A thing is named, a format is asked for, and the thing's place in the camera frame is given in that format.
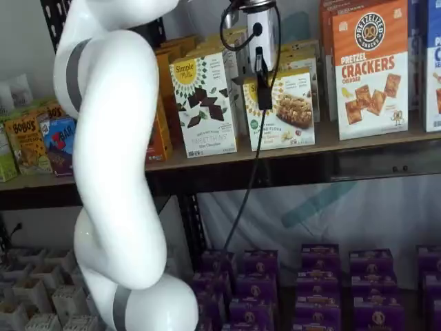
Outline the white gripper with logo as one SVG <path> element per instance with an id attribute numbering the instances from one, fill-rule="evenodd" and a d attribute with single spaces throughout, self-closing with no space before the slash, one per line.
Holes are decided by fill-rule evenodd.
<path id="1" fill-rule="evenodd" d="M 256 74 L 256 96 L 260 110 L 271 110 L 271 79 L 269 75 L 276 64 L 276 29 L 278 23 L 275 10 L 263 10 L 247 14 L 247 31 L 252 33 L 255 23 L 259 23 L 263 31 L 249 42 L 249 60 L 251 71 Z"/>

